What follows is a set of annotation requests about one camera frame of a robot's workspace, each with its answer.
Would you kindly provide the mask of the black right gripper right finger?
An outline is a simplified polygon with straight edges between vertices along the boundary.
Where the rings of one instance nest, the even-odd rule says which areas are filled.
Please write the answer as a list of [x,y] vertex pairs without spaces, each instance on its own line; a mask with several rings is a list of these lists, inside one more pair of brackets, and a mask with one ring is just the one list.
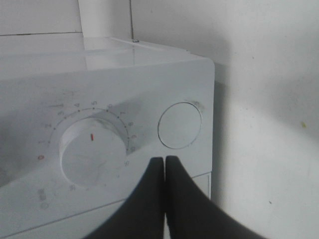
[[172,239],[262,239],[223,212],[199,189],[180,159],[165,159],[166,217]]

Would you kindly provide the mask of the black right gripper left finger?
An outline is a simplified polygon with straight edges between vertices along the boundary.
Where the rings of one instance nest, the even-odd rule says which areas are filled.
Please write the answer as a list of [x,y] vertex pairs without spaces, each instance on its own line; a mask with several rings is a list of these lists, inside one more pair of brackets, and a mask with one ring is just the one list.
[[162,239],[165,215],[163,158],[153,157],[127,200],[88,239]]

